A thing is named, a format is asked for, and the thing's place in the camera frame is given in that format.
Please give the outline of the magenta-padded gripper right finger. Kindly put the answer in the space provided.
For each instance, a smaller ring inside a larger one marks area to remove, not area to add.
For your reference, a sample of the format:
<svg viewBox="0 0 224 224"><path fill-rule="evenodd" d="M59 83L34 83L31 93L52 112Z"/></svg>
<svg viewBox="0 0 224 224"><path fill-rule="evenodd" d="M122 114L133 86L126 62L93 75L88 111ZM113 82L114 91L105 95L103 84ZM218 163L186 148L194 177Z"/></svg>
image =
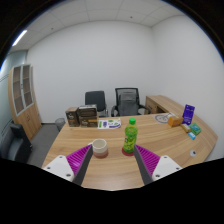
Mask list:
<svg viewBox="0 0 224 224"><path fill-rule="evenodd" d="M182 169L168 155L158 156L139 145L135 146L134 156L145 185Z"/></svg>

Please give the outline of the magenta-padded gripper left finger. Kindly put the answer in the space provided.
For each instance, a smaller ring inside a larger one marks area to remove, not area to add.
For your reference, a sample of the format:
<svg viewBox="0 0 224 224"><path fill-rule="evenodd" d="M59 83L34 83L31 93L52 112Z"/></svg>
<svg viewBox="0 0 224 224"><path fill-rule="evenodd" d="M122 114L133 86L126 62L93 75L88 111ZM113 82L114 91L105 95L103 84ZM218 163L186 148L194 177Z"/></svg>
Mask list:
<svg viewBox="0 0 224 224"><path fill-rule="evenodd" d="M87 145L68 156L57 156L44 170L81 186L92 155L92 145Z"/></svg>

